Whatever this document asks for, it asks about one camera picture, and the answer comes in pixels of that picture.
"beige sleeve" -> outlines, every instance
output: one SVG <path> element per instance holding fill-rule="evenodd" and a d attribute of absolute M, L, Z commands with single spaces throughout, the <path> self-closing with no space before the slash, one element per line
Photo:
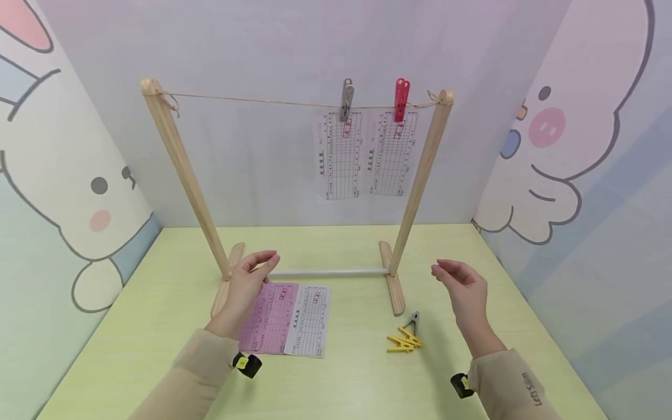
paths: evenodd
<path fill-rule="evenodd" d="M 238 341 L 198 329 L 130 420 L 202 420 L 238 354 Z"/>
<path fill-rule="evenodd" d="M 471 362 L 469 388 L 491 420 L 559 420 L 544 387 L 514 349 Z"/>

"hand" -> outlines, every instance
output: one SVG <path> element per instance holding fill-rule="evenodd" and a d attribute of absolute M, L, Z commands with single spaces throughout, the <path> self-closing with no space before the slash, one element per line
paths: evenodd
<path fill-rule="evenodd" d="M 231 270 L 226 303 L 206 326 L 206 330 L 220 337 L 238 339 L 238 332 L 249 316 L 254 299 L 268 275 L 280 262 L 275 251 L 250 254 Z"/>
<path fill-rule="evenodd" d="M 455 321 L 474 359 L 505 351 L 506 346 L 488 323 L 485 302 L 488 283 L 465 263 L 438 259 L 431 274 L 448 289 Z"/>
<path fill-rule="evenodd" d="M 231 269 L 224 308 L 237 314 L 247 314 L 263 284 L 268 283 L 268 275 L 279 262 L 280 254 L 275 251 L 256 252 L 243 258 Z"/>
<path fill-rule="evenodd" d="M 487 325 L 485 303 L 488 283 L 476 270 L 465 263 L 438 259 L 431 266 L 431 274 L 448 289 L 455 321 L 460 330 L 469 326 Z"/>

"string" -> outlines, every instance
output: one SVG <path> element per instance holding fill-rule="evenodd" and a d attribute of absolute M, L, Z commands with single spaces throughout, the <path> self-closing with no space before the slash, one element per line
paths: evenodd
<path fill-rule="evenodd" d="M 173 105 L 172 103 L 168 102 L 165 98 L 164 95 L 170 96 L 175 104 Z M 429 99 L 431 102 L 427 103 L 411 103 L 407 102 L 406 106 L 412 107 L 412 108 L 428 108 L 430 106 L 434 106 L 440 102 L 439 97 L 432 91 L 428 90 L 427 95 L 429 96 Z M 175 93 L 175 92 L 168 92 L 168 91 L 162 91 L 161 95 L 159 98 L 161 98 L 161 101 L 171 110 L 177 112 L 177 117 L 179 118 L 179 103 L 177 102 L 176 96 L 184 96 L 184 97 L 204 97 L 207 99 L 223 99 L 226 101 L 243 101 L 243 102 L 260 102 L 260 103 L 283 103 L 285 105 L 298 105 L 298 106 L 318 106 L 318 107 L 324 107 L 324 108 L 340 108 L 340 105 L 327 105 L 324 103 L 308 103 L 308 102 L 291 102 L 291 101 L 276 101 L 274 99 L 249 99 L 246 97 L 234 97 L 234 96 L 214 96 L 214 95 L 196 95 L 194 93 Z M 350 109 L 372 109 L 372 108 L 393 108 L 392 106 L 389 105 L 376 105 L 376 106 L 351 106 Z"/>

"table surface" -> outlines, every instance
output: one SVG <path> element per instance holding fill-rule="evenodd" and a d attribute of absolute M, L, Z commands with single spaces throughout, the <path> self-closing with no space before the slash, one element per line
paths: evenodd
<path fill-rule="evenodd" d="M 220 228 L 227 249 L 277 249 L 278 269 L 379 268 L 378 241 L 397 226 Z M 414 226 L 399 276 L 406 313 L 394 317 L 384 278 L 291 280 L 331 288 L 324 359 L 262 355 L 253 379 L 233 374 L 209 419 L 486 419 L 478 399 L 460 400 L 450 377 L 469 351 L 448 293 L 429 266 L 469 263 L 489 281 L 488 315 L 504 343 L 531 365 L 563 419 L 605 419 L 571 365 L 470 224 Z M 166 228 L 39 416 L 125 419 L 170 367 L 192 331 L 210 318 L 219 284 L 198 228 Z M 420 311 L 424 347 L 386 353 L 386 336 Z"/>

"wall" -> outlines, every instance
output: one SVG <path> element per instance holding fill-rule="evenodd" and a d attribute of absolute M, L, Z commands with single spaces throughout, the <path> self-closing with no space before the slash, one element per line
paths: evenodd
<path fill-rule="evenodd" d="M 573 1 L 474 216 L 612 420 L 672 412 L 670 19 Z"/>
<path fill-rule="evenodd" d="M 31 419 L 159 225 L 33 2 L 0 5 L 0 418 Z"/>
<path fill-rule="evenodd" d="M 338 104 L 349 77 L 356 105 L 392 105 L 398 77 L 411 81 L 415 103 L 427 101 L 427 89 L 452 88 L 457 105 L 417 221 L 468 222 L 569 0 L 40 3 L 151 207 L 167 226 L 195 226 L 141 78 L 186 93 Z M 401 221 L 404 198 L 317 200 L 313 109 L 179 104 L 217 225 Z"/>

